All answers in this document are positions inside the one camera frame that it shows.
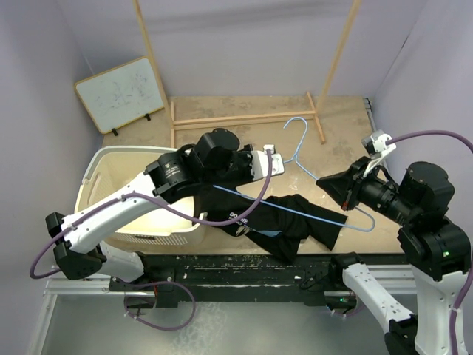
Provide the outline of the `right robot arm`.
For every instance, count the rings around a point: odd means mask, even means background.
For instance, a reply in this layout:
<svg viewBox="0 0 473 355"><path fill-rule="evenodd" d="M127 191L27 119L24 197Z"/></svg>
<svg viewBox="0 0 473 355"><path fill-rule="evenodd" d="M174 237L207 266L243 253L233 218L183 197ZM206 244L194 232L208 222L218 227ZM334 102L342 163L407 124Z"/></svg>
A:
<svg viewBox="0 0 473 355"><path fill-rule="evenodd" d="M414 162L401 183L378 177L362 157L345 172L322 177L317 186L349 211L362 203L399 225L398 242L412 267L417 311L402 306L373 276L358 254L332 258L330 284L349 288L384 331L390 354L467 354L462 302L470 285L472 246L447 216L455 188L447 173Z"/></svg>

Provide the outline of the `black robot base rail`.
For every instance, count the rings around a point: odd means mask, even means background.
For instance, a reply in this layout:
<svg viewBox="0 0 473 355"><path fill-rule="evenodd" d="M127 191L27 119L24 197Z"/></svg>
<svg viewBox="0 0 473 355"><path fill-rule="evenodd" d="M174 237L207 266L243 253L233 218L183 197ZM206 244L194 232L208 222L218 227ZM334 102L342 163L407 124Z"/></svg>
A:
<svg viewBox="0 0 473 355"><path fill-rule="evenodd" d="M144 305L174 308L197 302L297 302L349 312L359 304L338 280L329 278L331 258L302 254L283 263L265 254L148 255L145 274L130 284L112 277L111 291L143 295Z"/></svg>

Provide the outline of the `black printed t shirt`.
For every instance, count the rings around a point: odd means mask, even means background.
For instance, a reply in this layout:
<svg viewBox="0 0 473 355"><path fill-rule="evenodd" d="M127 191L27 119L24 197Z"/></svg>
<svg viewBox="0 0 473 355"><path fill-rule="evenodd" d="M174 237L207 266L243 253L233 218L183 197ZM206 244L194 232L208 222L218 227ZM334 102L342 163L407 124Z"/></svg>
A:
<svg viewBox="0 0 473 355"><path fill-rule="evenodd" d="M213 222L232 219L249 208L252 201L214 187L195 197L198 212ZM283 263L296 259L299 244L312 237L333 250L347 216L309 202L299 194L264 199L240 222L221 229L232 237L245 236Z"/></svg>

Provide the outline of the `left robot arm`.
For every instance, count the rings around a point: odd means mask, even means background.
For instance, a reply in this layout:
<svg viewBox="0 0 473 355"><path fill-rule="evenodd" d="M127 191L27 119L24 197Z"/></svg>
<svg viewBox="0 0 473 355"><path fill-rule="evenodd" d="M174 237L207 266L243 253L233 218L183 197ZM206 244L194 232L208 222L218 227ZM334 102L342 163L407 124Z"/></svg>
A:
<svg viewBox="0 0 473 355"><path fill-rule="evenodd" d="M162 154L114 194L76 214L47 217L55 237L53 254L59 271L70 280L108 274L143 290L152 282L143 255L108 246L112 233L157 209L196 197L217 183L241 186L254 182L272 167L266 154L241 149L227 129L207 132L195 144Z"/></svg>

